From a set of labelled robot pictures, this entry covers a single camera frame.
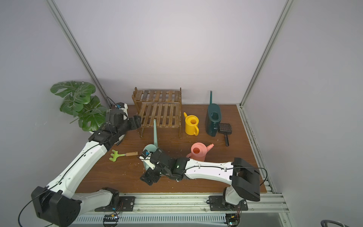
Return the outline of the light green watering can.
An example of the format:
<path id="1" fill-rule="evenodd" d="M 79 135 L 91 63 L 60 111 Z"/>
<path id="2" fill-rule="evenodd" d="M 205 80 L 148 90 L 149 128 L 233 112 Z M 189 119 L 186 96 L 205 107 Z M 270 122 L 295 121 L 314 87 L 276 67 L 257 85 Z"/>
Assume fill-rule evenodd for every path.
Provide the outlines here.
<path id="1" fill-rule="evenodd" d="M 153 130 L 154 130 L 154 143 L 148 144 L 145 148 L 149 151 L 155 152 L 158 149 L 158 139 L 157 139 L 157 125 L 156 125 L 156 119 L 153 120 Z"/>

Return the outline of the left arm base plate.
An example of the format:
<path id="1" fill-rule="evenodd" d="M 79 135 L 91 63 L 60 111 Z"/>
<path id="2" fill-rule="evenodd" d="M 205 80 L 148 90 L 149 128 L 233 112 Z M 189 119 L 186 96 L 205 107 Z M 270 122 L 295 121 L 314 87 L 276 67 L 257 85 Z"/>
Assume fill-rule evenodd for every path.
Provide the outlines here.
<path id="1" fill-rule="evenodd" d="M 131 212 L 135 205 L 135 196 L 120 196 L 115 204 L 94 209 L 95 212 Z"/>

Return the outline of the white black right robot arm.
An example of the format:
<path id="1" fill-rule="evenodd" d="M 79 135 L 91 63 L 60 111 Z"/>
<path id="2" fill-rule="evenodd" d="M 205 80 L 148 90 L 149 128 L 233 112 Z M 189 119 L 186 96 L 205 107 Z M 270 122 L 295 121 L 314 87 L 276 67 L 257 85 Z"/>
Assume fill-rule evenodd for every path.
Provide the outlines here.
<path id="1" fill-rule="evenodd" d="M 206 179 L 229 185 L 223 192 L 222 204 L 225 206 L 237 206 L 242 200 L 261 200 L 260 171 L 242 158 L 224 163 L 190 158 L 174 159 L 158 148 L 156 151 L 145 149 L 139 159 L 145 168 L 140 179 L 150 186 L 163 176 L 177 182 L 184 179 Z"/>

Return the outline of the pink watering can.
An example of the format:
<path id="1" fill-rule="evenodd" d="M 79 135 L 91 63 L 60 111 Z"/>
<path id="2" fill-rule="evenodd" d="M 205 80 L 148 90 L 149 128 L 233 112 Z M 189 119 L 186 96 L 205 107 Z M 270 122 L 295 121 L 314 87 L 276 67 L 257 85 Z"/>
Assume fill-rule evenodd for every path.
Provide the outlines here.
<path id="1" fill-rule="evenodd" d="M 191 152 L 186 156 L 187 158 L 197 161 L 205 161 L 207 153 L 214 147 L 214 144 L 206 146 L 201 142 L 194 143 L 191 147 Z"/>

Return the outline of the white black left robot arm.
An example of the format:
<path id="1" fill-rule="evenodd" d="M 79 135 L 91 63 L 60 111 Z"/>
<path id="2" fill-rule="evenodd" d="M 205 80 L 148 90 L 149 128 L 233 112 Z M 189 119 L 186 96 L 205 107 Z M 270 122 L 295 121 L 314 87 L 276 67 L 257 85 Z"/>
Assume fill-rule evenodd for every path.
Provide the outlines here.
<path id="1" fill-rule="evenodd" d="M 141 127 L 141 117 L 129 117 L 127 107 L 112 109 L 106 122 L 92 133 L 88 142 L 66 169 L 46 187 L 32 193 L 32 204 L 38 218 L 59 227 L 68 227 L 76 218 L 97 208 L 120 207 L 119 191 L 103 188 L 94 193 L 78 194 L 76 190 L 88 172 L 128 131 Z"/>

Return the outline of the brown wooden slatted shelf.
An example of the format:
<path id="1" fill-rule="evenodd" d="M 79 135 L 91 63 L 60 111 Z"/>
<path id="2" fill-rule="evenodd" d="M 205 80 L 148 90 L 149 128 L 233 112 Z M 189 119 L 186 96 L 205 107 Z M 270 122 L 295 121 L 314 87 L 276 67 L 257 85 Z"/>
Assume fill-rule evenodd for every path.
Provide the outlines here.
<path id="1" fill-rule="evenodd" d="M 132 100 L 141 117 L 140 137 L 146 128 L 178 129 L 182 135 L 182 90 L 139 90 L 135 88 Z"/>

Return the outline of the dark green watering can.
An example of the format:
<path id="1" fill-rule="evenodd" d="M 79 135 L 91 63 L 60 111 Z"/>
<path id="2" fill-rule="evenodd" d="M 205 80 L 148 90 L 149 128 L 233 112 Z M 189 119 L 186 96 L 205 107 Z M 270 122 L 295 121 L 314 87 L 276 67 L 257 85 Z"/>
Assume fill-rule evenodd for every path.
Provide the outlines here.
<path id="1" fill-rule="evenodd" d="M 215 137 L 218 130 L 219 125 L 222 120 L 222 114 L 221 109 L 218 104 L 213 103 L 213 93 L 210 92 L 210 100 L 209 100 L 209 106 L 207 108 L 207 115 L 206 115 L 206 121 L 205 121 L 205 129 L 206 133 L 211 136 Z"/>

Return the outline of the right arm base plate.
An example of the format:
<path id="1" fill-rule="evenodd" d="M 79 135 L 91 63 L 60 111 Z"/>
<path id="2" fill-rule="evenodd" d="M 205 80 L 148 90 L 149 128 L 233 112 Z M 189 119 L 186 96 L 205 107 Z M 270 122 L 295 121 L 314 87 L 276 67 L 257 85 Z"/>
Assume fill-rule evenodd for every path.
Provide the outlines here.
<path id="1" fill-rule="evenodd" d="M 229 204 L 223 196 L 209 196 L 206 201 L 211 211 L 247 211 L 248 205 L 245 199 L 242 199 L 237 205 Z"/>

